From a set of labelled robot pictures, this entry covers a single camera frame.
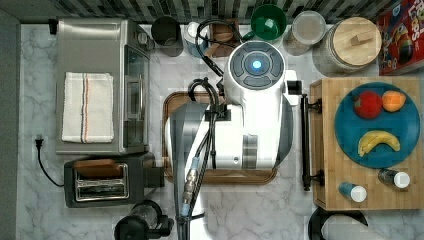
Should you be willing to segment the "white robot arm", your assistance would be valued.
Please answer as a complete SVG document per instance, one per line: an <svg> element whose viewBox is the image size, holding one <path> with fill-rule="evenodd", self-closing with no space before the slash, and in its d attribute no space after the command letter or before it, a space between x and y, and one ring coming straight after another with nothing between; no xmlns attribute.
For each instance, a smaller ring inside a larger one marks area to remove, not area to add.
<svg viewBox="0 0 424 240"><path fill-rule="evenodd" d="M190 100L168 117L164 135L174 182L177 239L190 240L190 222L208 169L273 169L290 152L293 111L285 59L273 45L248 41L229 56L219 83L193 80Z"/></svg>

